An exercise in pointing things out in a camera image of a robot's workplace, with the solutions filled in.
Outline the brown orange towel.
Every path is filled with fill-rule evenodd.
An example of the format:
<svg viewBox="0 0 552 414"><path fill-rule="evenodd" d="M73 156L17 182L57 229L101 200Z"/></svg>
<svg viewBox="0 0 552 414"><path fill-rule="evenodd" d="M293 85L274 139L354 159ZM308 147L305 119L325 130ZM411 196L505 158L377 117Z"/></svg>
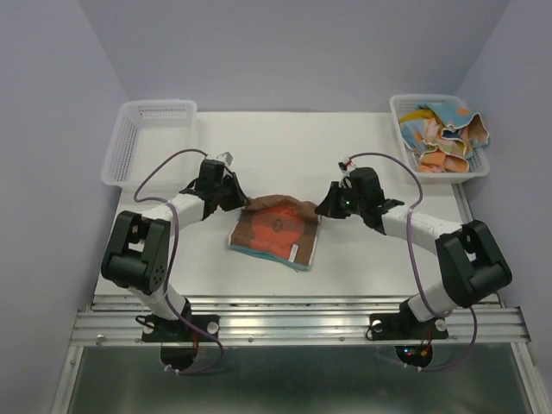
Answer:
<svg viewBox="0 0 552 414"><path fill-rule="evenodd" d="M306 272L317 245L315 209L311 201L286 195L252 198L229 235L229 248Z"/></svg>

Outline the blue yellow tiger towel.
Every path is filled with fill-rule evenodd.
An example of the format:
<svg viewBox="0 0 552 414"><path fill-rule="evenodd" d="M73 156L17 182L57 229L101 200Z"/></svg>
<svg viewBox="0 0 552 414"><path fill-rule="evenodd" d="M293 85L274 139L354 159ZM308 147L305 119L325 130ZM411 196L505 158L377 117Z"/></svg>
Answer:
<svg viewBox="0 0 552 414"><path fill-rule="evenodd" d="M400 117L398 119L398 123L403 124L404 122L409 122L409 121L415 121L415 120L421 120L421 119L435 119L435 118L436 116L431 109L419 108L405 116Z"/></svg>

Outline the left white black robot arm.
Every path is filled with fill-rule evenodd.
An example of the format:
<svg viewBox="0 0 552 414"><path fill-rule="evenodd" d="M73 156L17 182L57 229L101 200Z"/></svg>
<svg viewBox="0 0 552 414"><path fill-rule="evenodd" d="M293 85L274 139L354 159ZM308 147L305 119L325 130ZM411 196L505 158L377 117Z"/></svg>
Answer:
<svg viewBox="0 0 552 414"><path fill-rule="evenodd" d="M198 176L175 197L142 213L124 210L114 221L101 265L101 275L129 290L156 317L174 340L191 333L189 301L168 282L169 243L179 231L206 220L216 210L248 205L238 178L230 170L232 155L207 158Z"/></svg>

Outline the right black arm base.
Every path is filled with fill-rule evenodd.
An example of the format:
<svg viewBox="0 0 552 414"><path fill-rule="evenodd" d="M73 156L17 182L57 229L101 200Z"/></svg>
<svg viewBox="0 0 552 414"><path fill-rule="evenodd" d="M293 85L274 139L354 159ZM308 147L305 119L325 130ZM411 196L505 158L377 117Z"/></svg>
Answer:
<svg viewBox="0 0 552 414"><path fill-rule="evenodd" d="M444 340L449 338L449 332L441 318L419 322L403 302L397 311L372 313L365 337L369 341Z"/></svg>

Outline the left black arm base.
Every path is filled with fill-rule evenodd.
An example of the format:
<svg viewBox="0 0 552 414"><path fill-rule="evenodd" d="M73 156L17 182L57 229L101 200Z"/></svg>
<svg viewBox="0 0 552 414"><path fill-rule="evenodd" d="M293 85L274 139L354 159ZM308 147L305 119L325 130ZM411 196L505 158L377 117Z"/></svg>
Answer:
<svg viewBox="0 0 552 414"><path fill-rule="evenodd" d="M141 340L145 343L194 342L198 333L180 320L166 320L153 314L138 315L135 321L142 327ZM215 314L191 314L190 322L197 328L207 331L210 323L219 324L220 317Z"/></svg>

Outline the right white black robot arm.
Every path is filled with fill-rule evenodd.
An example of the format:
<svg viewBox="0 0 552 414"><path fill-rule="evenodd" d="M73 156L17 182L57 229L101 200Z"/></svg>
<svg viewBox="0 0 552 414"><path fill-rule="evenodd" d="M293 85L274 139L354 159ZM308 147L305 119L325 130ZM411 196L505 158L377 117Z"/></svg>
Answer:
<svg viewBox="0 0 552 414"><path fill-rule="evenodd" d="M370 229L403 239L411 264L413 247L435 255L441 281L399 307L397 326L406 336L417 336L435 317L468 308L512 282L512 273L488 226L479 220L455 223L417 213L404 202L387 198L371 167L341 163L342 178L330 184L316 207L319 216L345 219L359 216Z"/></svg>

